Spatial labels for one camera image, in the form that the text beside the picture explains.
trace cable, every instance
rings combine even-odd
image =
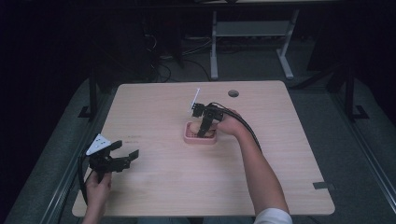
[[[228,109],[228,110],[232,111],[231,109],[225,107],[224,105],[221,105],[221,104],[216,103],[216,102],[212,102],[212,103],[210,103],[210,105],[219,105],[219,106],[221,106],[223,109]]]
[[[235,54],[242,51],[242,46],[237,41],[231,40],[223,40],[218,43],[218,54]]]
[[[317,221],[316,219],[314,219],[313,217],[308,217],[309,219],[311,219],[313,222],[315,222],[316,224],[320,224],[319,221]]]
[[[174,81],[174,82],[180,82],[179,80],[176,80],[174,78],[169,78],[169,80]]]
[[[260,151],[262,151],[262,147],[260,146],[259,140],[256,137],[256,134],[253,132],[253,130],[250,128],[250,126],[248,125],[248,123],[242,119],[239,115],[235,114],[233,111],[229,110],[229,109],[223,109],[223,108],[217,108],[219,111],[222,111],[225,114],[230,115],[231,117],[237,119],[239,122],[241,122],[246,128],[247,130],[251,133],[251,136],[253,137],[254,142],[256,143],[257,147],[259,148]]]
[[[189,63],[195,63],[195,64],[197,64],[198,66],[200,66],[200,67],[204,70],[207,80],[208,80],[208,81],[212,81],[212,79],[210,78],[209,74],[206,72],[206,69],[205,69],[200,63],[195,62],[195,61],[191,61],[191,60],[187,60],[187,59],[183,59],[183,61],[184,61],[184,62],[189,62]]]
[[[83,150],[78,157],[78,183],[79,183],[79,188],[81,190],[85,204],[88,204],[87,187],[85,186],[84,176],[82,173],[82,163],[84,162],[85,158],[86,158],[86,156],[85,156],[85,153]]]
[[[201,50],[203,50],[203,49],[206,49],[206,48],[207,48],[207,45],[209,45],[210,43],[212,43],[212,39],[211,39],[210,37],[204,37],[204,38],[207,38],[207,39],[208,39],[208,41],[207,41],[206,43],[204,43],[204,44],[201,45],[201,46],[195,47],[195,48],[193,48],[193,49],[189,49],[189,50],[187,50],[187,51],[184,51],[184,52],[181,53],[181,55],[185,56],[185,55],[193,54],[193,53],[196,53],[196,52],[201,51]],[[173,59],[172,56],[162,56],[162,57],[160,57],[160,58],[163,59],[163,60]]]
[[[155,38],[154,35],[145,35],[145,37],[151,37],[154,39],[154,46],[152,46],[152,49],[155,49],[155,47],[157,47],[157,38]]]
[[[161,64],[161,63],[159,63],[158,64],[159,66],[162,66],[162,67],[164,67],[166,70],[168,70],[168,77],[166,78],[166,80],[165,81],[161,81],[162,83],[164,83],[164,82],[167,82],[170,78],[171,78],[171,76],[172,76],[172,71],[171,71],[171,69],[168,67],[168,66],[166,66],[166,65],[164,65],[164,64]],[[158,72],[158,75],[159,75],[159,77],[160,77],[160,79],[161,79],[161,77],[163,77],[163,76],[161,76],[161,73],[157,70],[157,72]]]

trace table top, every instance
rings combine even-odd
[[[292,215],[334,211],[329,191],[313,186],[323,177],[283,82],[192,82],[119,87],[102,135],[123,142],[113,158],[136,149],[140,157],[113,173],[106,216],[254,216],[234,137],[218,132],[214,145],[183,141],[186,123],[199,120],[188,112],[197,88],[196,103],[235,109],[253,129]],[[230,97],[230,90],[239,96]],[[79,194],[73,214],[82,217],[85,209]]]

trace pink container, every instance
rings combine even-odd
[[[190,131],[191,122],[186,123],[186,127],[184,128],[184,142],[188,144],[201,144],[201,145],[213,145],[217,141],[216,131],[212,136],[208,137],[198,137],[196,133],[192,133]]]

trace metal stand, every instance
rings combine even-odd
[[[332,75],[332,78],[329,80],[328,84],[326,85],[326,89],[330,93],[337,93],[340,91],[341,87],[346,84],[346,94],[345,94],[345,113],[347,117],[352,121],[355,122],[355,119],[368,119],[369,116],[364,111],[361,105],[356,105],[356,109],[359,111],[358,114],[354,114],[353,112],[353,94],[354,94],[354,87],[355,87],[355,78],[353,76],[353,68],[350,65],[336,63],[335,65],[331,66],[330,68],[326,69],[325,71],[314,75],[313,77],[309,78],[308,80],[296,85],[289,87],[290,90],[301,90],[316,81],[320,80],[323,77],[328,75]]]
[[[287,79],[293,78],[293,73],[286,59],[286,51],[294,31],[299,9],[295,9],[290,21],[217,21],[217,12],[213,12],[212,23],[212,50],[210,52],[211,78],[219,78],[218,59],[216,56],[217,36],[285,36],[282,49],[277,49],[277,57],[280,60]]]
[[[295,24],[297,22],[297,17],[299,14],[300,10],[296,9],[293,11],[293,15],[291,16],[291,20],[289,22],[288,30],[286,32],[286,39],[285,43],[283,44],[282,49],[277,49],[277,57],[279,58],[280,64],[282,64],[283,72],[285,73],[285,76],[287,79],[293,79],[294,75],[291,72],[288,60],[286,59],[286,51],[288,50],[289,47],[289,42],[291,40],[291,36],[294,31]]]
[[[90,84],[90,105],[89,106],[86,105],[82,107],[78,117],[89,118],[89,121],[91,121],[95,117],[97,111],[96,80],[93,71],[91,72],[89,78],[89,84]]]

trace dark background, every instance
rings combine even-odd
[[[349,55],[357,78],[396,123],[394,8],[391,1],[366,0],[336,8],[332,16],[326,8],[302,10],[294,38],[318,41],[311,69],[325,69]],[[82,81],[94,72],[103,91],[115,82],[152,81],[150,65],[157,57],[145,50],[144,30],[177,56],[175,36],[208,32],[203,24],[211,18],[203,15],[103,14],[64,0],[0,0],[0,222]],[[191,29],[190,23],[197,25]]]

